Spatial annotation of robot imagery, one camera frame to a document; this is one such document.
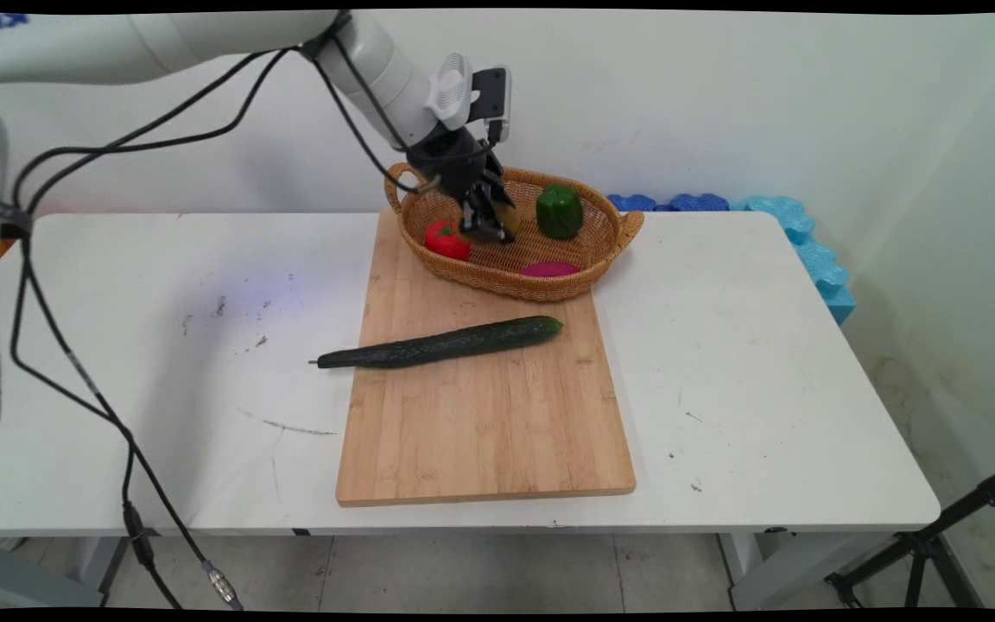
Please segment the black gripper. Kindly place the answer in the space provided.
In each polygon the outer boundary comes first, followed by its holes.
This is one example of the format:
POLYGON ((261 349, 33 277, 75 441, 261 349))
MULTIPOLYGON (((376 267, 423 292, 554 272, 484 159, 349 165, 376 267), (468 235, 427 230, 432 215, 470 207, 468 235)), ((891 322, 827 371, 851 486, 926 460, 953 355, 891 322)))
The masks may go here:
POLYGON ((458 201, 459 232, 474 243, 502 243, 503 232, 513 232, 513 201, 493 154, 497 144, 492 136, 437 126, 409 147, 409 166, 423 179, 415 192, 440 192, 458 201))

